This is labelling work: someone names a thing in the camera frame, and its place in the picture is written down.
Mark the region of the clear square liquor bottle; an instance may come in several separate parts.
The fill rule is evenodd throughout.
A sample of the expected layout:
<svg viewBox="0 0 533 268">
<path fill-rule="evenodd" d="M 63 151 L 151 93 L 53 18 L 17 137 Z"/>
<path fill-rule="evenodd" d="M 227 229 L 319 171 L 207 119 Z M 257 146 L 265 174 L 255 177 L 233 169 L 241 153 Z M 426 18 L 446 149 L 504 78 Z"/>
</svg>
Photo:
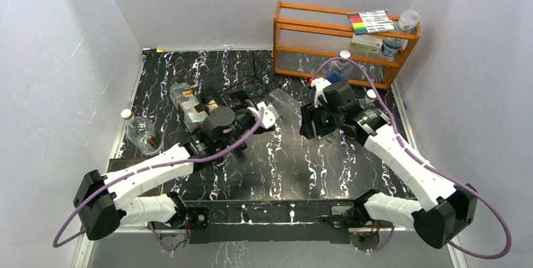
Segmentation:
<svg viewBox="0 0 533 268">
<path fill-rule="evenodd" d="M 193 133 L 208 117 L 192 88 L 184 82 L 170 87 L 170 99 L 178 109 L 180 120 L 189 133 Z"/>
</svg>

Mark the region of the clear round silver-cap bottle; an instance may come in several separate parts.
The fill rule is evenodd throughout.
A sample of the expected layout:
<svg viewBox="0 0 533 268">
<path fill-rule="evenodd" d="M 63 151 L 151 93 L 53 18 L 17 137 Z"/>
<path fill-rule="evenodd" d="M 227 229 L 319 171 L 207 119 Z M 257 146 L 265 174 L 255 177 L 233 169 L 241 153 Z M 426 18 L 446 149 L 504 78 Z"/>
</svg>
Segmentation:
<svg viewBox="0 0 533 268">
<path fill-rule="evenodd" d="M 376 92 L 373 89 L 368 89 L 364 98 L 360 101 L 362 108 L 367 108 L 369 106 L 374 106 L 377 99 Z"/>
</svg>

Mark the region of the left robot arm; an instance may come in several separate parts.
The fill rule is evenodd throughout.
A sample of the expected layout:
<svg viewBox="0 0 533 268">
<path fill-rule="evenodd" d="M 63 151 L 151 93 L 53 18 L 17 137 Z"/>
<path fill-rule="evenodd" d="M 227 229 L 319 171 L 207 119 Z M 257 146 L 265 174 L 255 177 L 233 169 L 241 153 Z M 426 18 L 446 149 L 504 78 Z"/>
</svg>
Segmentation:
<svg viewBox="0 0 533 268">
<path fill-rule="evenodd" d="M 82 223 L 80 233 L 92 241 L 107 237 L 123 225 L 144 222 L 160 222 L 173 228 L 185 225 L 193 217 L 192 210 L 182 204 L 177 194 L 145 197 L 144 193 L 213 164 L 242 146 L 260 128 L 267 130 L 275 124 L 276 117 L 264 102 L 247 108 L 247 112 L 254 120 L 252 125 L 246 125 L 238 140 L 216 154 L 194 157 L 185 146 L 175 145 L 117 172 L 88 172 L 80 183 L 74 198 L 75 210 L 68 221 L 78 216 Z"/>
</svg>

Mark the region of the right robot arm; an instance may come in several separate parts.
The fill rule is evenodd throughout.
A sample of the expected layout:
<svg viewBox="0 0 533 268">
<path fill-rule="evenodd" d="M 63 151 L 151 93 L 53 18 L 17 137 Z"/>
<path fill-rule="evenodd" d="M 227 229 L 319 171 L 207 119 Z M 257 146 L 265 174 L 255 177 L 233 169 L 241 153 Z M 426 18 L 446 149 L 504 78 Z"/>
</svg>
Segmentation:
<svg viewBox="0 0 533 268">
<path fill-rule="evenodd" d="M 350 209 L 321 217 L 327 223 L 371 226 L 389 221 L 415 230 L 433 248 L 442 248 L 473 221 L 477 199 L 473 187 L 461 187 L 426 169 L 419 154 L 397 133 L 379 108 L 361 107 L 351 87 L 325 78 L 310 80 L 314 100 L 300 109 L 299 133 L 307 139 L 340 129 L 378 156 L 409 187 L 414 199 L 387 196 L 370 189 Z"/>
</svg>

